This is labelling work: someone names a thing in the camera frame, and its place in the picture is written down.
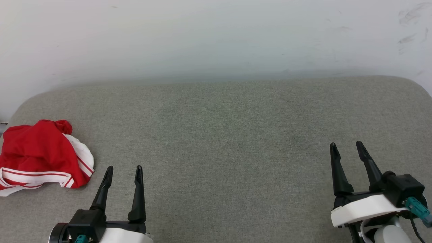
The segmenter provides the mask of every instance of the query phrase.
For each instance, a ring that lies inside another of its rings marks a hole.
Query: white wall
[[[386,74],[431,94],[431,15],[421,0],[1,0],[0,121],[102,81]]]

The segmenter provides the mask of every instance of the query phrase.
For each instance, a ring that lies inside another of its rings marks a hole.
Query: gray fabric surface
[[[46,242],[90,206],[109,165],[106,214],[126,220],[137,164],[156,243],[350,242],[330,220],[331,142],[356,191],[368,188],[361,140],[383,172],[412,174],[432,198],[432,99],[402,78],[68,89],[31,98],[10,125],[40,119],[70,121],[96,172],[80,189],[52,183],[0,198],[0,242]]]

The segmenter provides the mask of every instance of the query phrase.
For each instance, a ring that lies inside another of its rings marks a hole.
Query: teal connector
[[[419,219],[423,221],[423,224],[427,228],[432,227],[432,215],[429,209],[427,209],[421,202],[419,202],[415,197],[409,197],[405,201],[405,207],[415,214]]]
[[[89,243],[89,239],[87,238],[87,236],[81,234],[76,238],[75,243]]]

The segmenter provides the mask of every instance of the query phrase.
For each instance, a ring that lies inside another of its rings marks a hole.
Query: red fabric
[[[77,155],[63,133],[72,133],[72,126],[65,120],[40,120],[34,126],[10,127],[3,134],[0,168],[4,171],[64,172],[74,180],[71,188],[87,184],[90,177],[79,168]],[[2,180],[11,185],[26,184],[10,179]],[[7,187],[0,185],[0,190],[5,188]]]

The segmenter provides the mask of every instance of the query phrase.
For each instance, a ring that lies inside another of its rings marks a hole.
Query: black cable
[[[411,225],[413,226],[413,230],[416,233],[417,238],[419,238],[419,240],[420,240],[421,243],[425,243],[425,241],[420,236],[419,231],[417,230],[416,224],[414,223],[413,213],[411,213],[410,215],[411,215],[411,217],[410,217]]]

